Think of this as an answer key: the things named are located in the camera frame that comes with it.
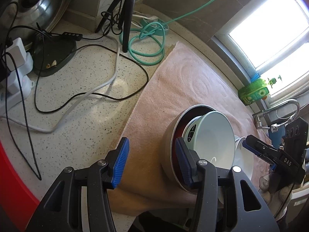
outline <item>dish soap bottle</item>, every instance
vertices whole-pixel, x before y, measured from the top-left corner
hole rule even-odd
[[[241,88],[238,91],[238,97],[244,105],[250,105],[257,100],[266,99],[269,94],[267,86],[270,85],[272,87],[276,82],[277,80],[275,78],[268,79],[268,82],[262,78],[258,78],[249,85]]]

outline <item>pink towel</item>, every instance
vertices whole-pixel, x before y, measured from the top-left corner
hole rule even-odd
[[[169,123],[195,104],[206,104],[222,112],[235,135],[252,134],[270,143],[264,132],[256,130],[251,114],[228,85],[192,50],[178,42],[143,90],[122,133],[130,140],[130,153],[120,189],[111,191],[114,211],[138,214],[151,208],[194,204],[196,196],[181,190],[164,174],[159,148]],[[268,164],[254,156],[252,182],[256,187],[267,171]],[[128,199],[130,207],[125,207]]]

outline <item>stainless steel pot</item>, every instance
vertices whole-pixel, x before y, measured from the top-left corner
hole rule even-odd
[[[167,177],[172,182],[177,183],[180,188],[189,193],[194,194],[194,192],[187,189],[186,185],[183,183],[182,174],[174,148],[175,139],[183,135],[186,126],[192,119],[212,111],[215,111],[215,109],[204,104],[197,104],[184,110],[169,124],[160,145],[161,165]]]
[[[27,25],[50,31],[60,20],[70,0],[12,0],[18,2],[19,10],[14,25]],[[0,18],[0,35],[6,36],[14,18],[16,6],[10,5]],[[35,32],[29,29],[18,28],[10,33],[15,39],[21,37],[26,49],[31,46]]]

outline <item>black cable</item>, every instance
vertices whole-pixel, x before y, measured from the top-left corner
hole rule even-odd
[[[52,34],[52,35],[57,35],[57,36],[62,35],[62,34],[59,34],[59,33],[54,33],[54,32],[50,32],[50,34]]]
[[[117,53],[116,51],[114,51],[114,50],[112,50],[112,49],[110,49],[110,48],[108,48],[108,47],[106,47],[106,46],[104,46],[104,45],[100,45],[100,44],[87,44],[87,45],[84,45],[84,46],[79,47],[79,48],[76,49],[76,50],[73,50],[72,52],[76,52],[76,51],[78,51],[78,50],[80,50],[80,49],[83,49],[83,48],[89,47],[89,46],[99,46],[99,47],[102,47],[102,48],[104,48],[104,49],[107,49],[107,50],[109,50],[109,51],[111,51],[111,52],[113,52],[113,53]],[[106,97],[106,98],[109,98],[109,99],[112,99],[112,100],[115,100],[115,101],[122,101],[122,100],[126,100],[126,99],[128,99],[128,98],[134,96],[135,94],[137,94],[138,92],[140,92],[140,91],[148,84],[148,82],[149,82],[149,76],[148,76],[148,73],[146,72],[146,70],[145,70],[138,62],[136,62],[135,60],[132,60],[131,58],[129,58],[129,57],[125,56],[125,55],[122,55],[122,54],[120,54],[120,55],[123,56],[124,58],[126,58],[126,59],[128,59],[128,60],[130,60],[130,61],[132,61],[132,62],[134,62],[134,63],[136,63],[136,64],[144,71],[144,73],[145,73],[145,75],[146,75],[146,77],[147,77],[147,81],[145,82],[145,84],[144,84],[142,87],[140,87],[137,91],[135,91],[135,92],[133,92],[132,94],[130,94],[130,95],[128,95],[128,96],[125,96],[125,97],[123,97],[123,98],[114,98],[114,97],[111,97],[111,96],[109,96],[109,95],[101,94],[101,93],[97,93],[97,92],[92,93],[93,95],[98,95],[98,96]],[[38,87],[38,82],[39,82],[39,78],[40,78],[40,74],[41,74],[42,68],[43,68],[43,61],[42,61],[41,69],[40,69],[40,71],[39,71],[39,75],[38,75],[38,78],[37,78],[35,90],[34,90],[34,105],[35,105],[35,108],[36,108],[36,110],[37,110],[38,112],[40,112],[40,113],[54,113],[54,112],[57,112],[57,111],[61,110],[63,107],[65,107],[65,106],[66,106],[72,99],[74,99],[75,97],[80,96],[80,95],[83,95],[83,94],[86,94],[86,92],[81,92],[81,93],[78,93],[78,94],[73,95],[72,97],[69,98],[69,100],[67,100],[62,106],[58,107],[57,109],[54,109],[54,110],[51,110],[51,111],[42,111],[42,110],[40,110],[40,109],[37,107],[36,96],[37,96],[37,87]]]
[[[30,26],[27,26],[27,25],[16,25],[12,28],[9,29],[9,33],[10,31],[12,31],[13,29],[17,29],[17,28],[25,28],[25,29],[30,29],[30,30],[33,30],[33,31],[36,31],[38,33],[41,33],[42,35],[46,36],[48,39],[52,39],[50,35],[46,34],[45,32],[42,32],[36,28],[33,28],[33,27],[30,27]]]
[[[101,12],[101,16],[103,18],[105,18],[107,21],[109,21],[109,24],[107,25],[107,27],[104,29],[103,31],[103,35],[98,37],[98,38],[87,38],[87,37],[83,37],[82,39],[85,39],[85,40],[99,40],[103,37],[105,37],[110,31],[112,31],[112,33],[114,35],[120,35],[123,31],[122,29],[122,25],[119,25],[119,18],[120,18],[120,11],[121,11],[121,6],[122,6],[122,0],[120,0],[120,6],[119,6],[119,9],[118,9],[118,12],[114,15],[113,14],[113,11],[111,13],[109,13],[108,11],[103,11]],[[118,26],[118,29],[120,29],[120,32],[119,33],[116,33],[114,32],[114,26],[117,25]]]
[[[284,205],[285,205],[286,202],[288,201],[288,198],[289,198],[289,196],[290,196],[290,194],[291,194],[291,192],[292,192],[294,186],[295,186],[295,182],[293,183],[293,185],[292,185],[292,187],[291,187],[291,189],[290,189],[290,191],[289,191],[289,194],[287,195],[286,199],[285,199],[284,202],[282,203],[280,209],[279,209],[279,210],[277,211],[277,213],[275,214],[275,216],[274,216],[275,219],[276,219],[277,216],[280,214],[280,212],[281,212],[281,210],[283,209]]]
[[[11,23],[11,26],[7,32],[7,36],[5,38],[5,41],[8,40],[9,38],[9,33],[12,29],[12,26],[13,26],[13,23],[17,17],[17,13],[18,13],[18,3],[17,2],[10,2],[7,6],[11,5],[11,4],[15,4],[16,5],[16,13],[15,13],[15,16],[13,18],[13,21]],[[12,55],[8,52],[6,52],[6,43],[4,43],[4,63],[5,63],[5,66],[6,66],[6,69],[7,69],[7,55],[9,55],[9,57],[11,58],[12,62],[13,62],[13,65],[14,65],[14,68],[16,70],[16,75],[17,75],[17,81],[18,81],[18,85],[19,85],[19,88],[20,88],[20,94],[21,94],[21,98],[22,98],[22,103],[23,103],[23,110],[24,110],[24,117],[25,117],[25,123],[26,123],[26,127],[27,127],[27,133],[28,133],[28,138],[29,138],[29,142],[30,142],[30,147],[31,147],[31,151],[32,151],[32,155],[33,155],[33,160],[34,160],[34,164],[36,166],[36,169],[37,169],[37,172],[35,172],[35,170],[33,169],[33,167],[30,165],[30,163],[28,162],[28,160],[26,159],[26,157],[24,156],[24,154],[21,152],[21,150],[19,149],[14,137],[13,137],[13,134],[12,134],[12,131],[11,131],[11,128],[10,128],[10,123],[9,123],[9,119],[8,119],[8,112],[7,112],[7,76],[6,76],[6,81],[5,81],[5,114],[6,114],[6,117],[7,117],[7,127],[9,129],[9,133],[10,133],[10,136],[13,140],[13,143],[16,147],[16,149],[18,150],[18,152],[21,154],[21,156],[23,157],[23,159],[26,161],[27,165],[30,167],[30,169],[32,170],[32,172],[35,174],[35,176],[39,179],[39,180],[42,180],[42,177],[41,177],[41,173],[40,173],[40,170],[39,170],[39,167],[37,165],[37,160],[36,160],[36,157],[35,157],[35,153],[34,153],[34,149],[33,149],[33,144],[32,144],[32,140],[31,140],[31,136],[30,136],[30,130],[29,130],[29,126],[28,126],[28,121],[27,121],[27,114],[26,114],[26,107],[25,107],[25,102],[24,102],[24,95],[23,95],[23,90],[22,90],[22,87],[21,87],[21,83],[20,83],[20,78],[19,78],[19,75],[18,75],[18,70],[17,70],[17,67],[16,67],[16,63],[15,63],[15,60],[14,58],[12,57]]]

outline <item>metal faucet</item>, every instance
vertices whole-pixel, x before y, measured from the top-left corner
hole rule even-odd
[[[271,130],[271,132],[273,132],[273,133],[274,133],[274,132],[277,132],[277,130],[279,129],[279,127],[281,127],[281,126],[283,126],[283,125],[286,125],[286,124],[289,124],[289,123],[291,123],[292,121],[294,121],[294,120],[297,118],[298,114],[299,114],[299,111],[300,111],[300,104],[299,104],[299,102],[298,102],[297,100],[295,100],[295,99],[288,99],[288,100],[282,101],[282,102],[279,103],[279,104],[274,105],[273,107],[271,107],[271,108],[269,108],[269,109],[267,109],[267,110],[262,110],[262,111],[260,111],[260,112],[258,112],[258,113],[253,114],[252,116],[253,116],[253,118],[254,118],[254,124],[255,124],[256,129],[269,129],[268,127],[263,127],[260,118],[261,118],[261,117],[264,117],[265,114],[268,114],[268,113],[274,112],[274,111],[276,111],[276,110],[279,110],[279,109],[281,109],[282,107],[285,107],[285,106],[288,105],[288,104],[294,104],[294,105],[296,105],[296,107],[297,107],[296,112],[295,112],[293,115],[291,115],[291,116],[288,118],[287,121],[285,121],[285,122],[283,122],[283,123],[281,123],[281,124],[272,124],[272,125],[270,126],[270,130]]]

